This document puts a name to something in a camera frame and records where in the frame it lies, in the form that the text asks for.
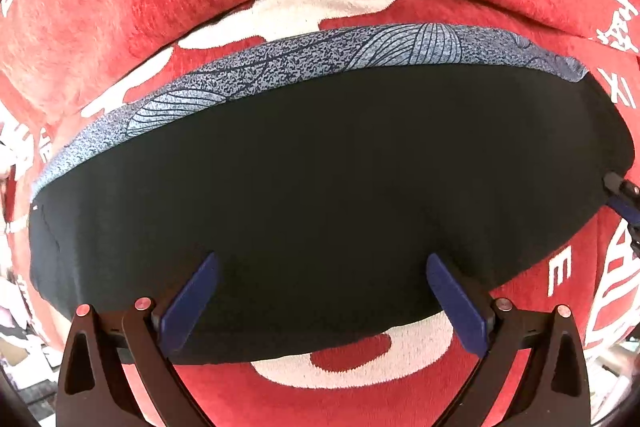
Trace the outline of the black pants with blue trim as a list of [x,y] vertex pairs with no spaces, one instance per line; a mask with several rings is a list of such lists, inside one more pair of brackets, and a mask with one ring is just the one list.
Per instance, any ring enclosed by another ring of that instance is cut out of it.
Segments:
[[211,62],[89,124],[43,170],[30,278],[64,315],[220,283],[180,364],[350,343],[438,310],[428,255],[495,288],[605,204],[634,163],[576,58],[513,32],[315,32]]

